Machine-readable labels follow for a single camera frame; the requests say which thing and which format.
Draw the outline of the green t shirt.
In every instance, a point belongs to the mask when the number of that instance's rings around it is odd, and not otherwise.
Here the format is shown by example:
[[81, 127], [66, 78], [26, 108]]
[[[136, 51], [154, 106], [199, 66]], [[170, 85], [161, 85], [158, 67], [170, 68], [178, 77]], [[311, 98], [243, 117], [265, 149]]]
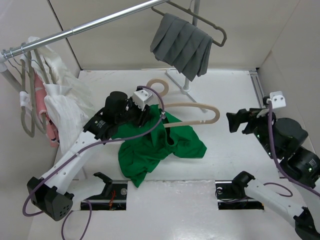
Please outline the green t shirt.
[[129, 178], [136, 188], [169, 155], [178, 158], [203, 158], [207, 147], [191, 126], [165, 128], [165, 124], [180, 122], [170, 113], [150, 133], [126, 140], [118, 151], [118, 162], [122, 174]]

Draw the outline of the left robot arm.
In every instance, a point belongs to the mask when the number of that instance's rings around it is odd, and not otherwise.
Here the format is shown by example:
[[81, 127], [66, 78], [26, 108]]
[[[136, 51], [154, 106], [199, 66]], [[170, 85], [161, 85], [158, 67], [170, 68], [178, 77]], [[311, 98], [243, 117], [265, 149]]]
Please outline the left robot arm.
[[143, 88], [138, 88], [132, 97], [121, 91], [111, 92], [104, 107], [85, 124], [59, 162], [40, 178], [32, 177], [28, 181], [31, 203], [57, 222], [78, 202], [94, 196], [107, 198], [113, 181], [105, 174], [96, 172], [82, 180], [74, 180], [74, 177], [94, 152], [116, 135], [120, 126], [132, 123], [139, 128], [150, 120], [147, 103], [152, 97], [152, 93]]

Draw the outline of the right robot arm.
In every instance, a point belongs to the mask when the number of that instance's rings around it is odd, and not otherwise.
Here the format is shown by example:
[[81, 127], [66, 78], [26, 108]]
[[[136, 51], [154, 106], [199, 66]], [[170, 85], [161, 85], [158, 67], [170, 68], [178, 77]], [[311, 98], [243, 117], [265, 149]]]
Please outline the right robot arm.
[[308, 132], [287, 117], [276, 118], [271, 109], [240, 109], [226, 113], [229, 131], [254, 134], [278, 171], [299, 191], [305, 205], [295, 204], [242, 171], [233, 178], [231, 191], [238, 199], [252, 198], [285, 219], [302, 240], [320, 238], [320, 158], [302, 146]]

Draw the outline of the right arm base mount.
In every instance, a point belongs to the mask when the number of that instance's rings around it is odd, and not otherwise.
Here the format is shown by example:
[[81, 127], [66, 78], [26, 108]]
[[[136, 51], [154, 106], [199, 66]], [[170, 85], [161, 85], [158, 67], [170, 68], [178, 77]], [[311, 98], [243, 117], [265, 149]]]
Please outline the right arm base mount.
[[253, 175], [242, 171], [232, 180], [216, 180], [215, 197], [218, 210], [264, 210], [261, 202], [245, 194], [245, 187], [254, 179]]

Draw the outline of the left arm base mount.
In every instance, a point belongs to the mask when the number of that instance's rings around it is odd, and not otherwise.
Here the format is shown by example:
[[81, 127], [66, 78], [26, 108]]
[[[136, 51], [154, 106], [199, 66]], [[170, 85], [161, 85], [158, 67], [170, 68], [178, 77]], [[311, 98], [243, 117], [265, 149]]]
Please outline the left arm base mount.
[[127, 209], [128, 181], [112, 180], [101, 172], [93, 174], [104, 183], [100, 194], [92, 195], [87, 200], [93, 211], [125, 211]]

